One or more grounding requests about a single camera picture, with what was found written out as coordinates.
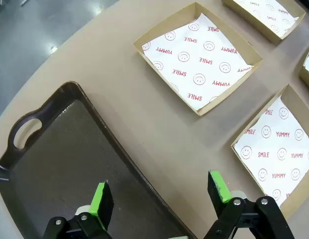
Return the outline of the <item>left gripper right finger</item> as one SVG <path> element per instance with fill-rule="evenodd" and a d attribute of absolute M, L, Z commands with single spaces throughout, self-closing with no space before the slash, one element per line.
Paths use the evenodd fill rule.
<path fill-rule="evenodd" d="M 207 191 L 217 220 L 206 239 L 232 239 L 239 228 L 248 228 L 256 239 L 294 238 L 274 198 L 263 196 L 251 202 L 234 197 L 218 171 L 208 172 Z"/>

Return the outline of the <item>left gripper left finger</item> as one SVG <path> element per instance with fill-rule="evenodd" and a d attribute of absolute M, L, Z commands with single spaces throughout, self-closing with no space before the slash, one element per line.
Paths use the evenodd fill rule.
<path fill-rule="evenodd" d="M 49 220 L 44 239 L 110 239 L 108 226 L 114 201 L 107 181 L 99 183 L 88 211 L 67 220 L 53 217 Z"/>

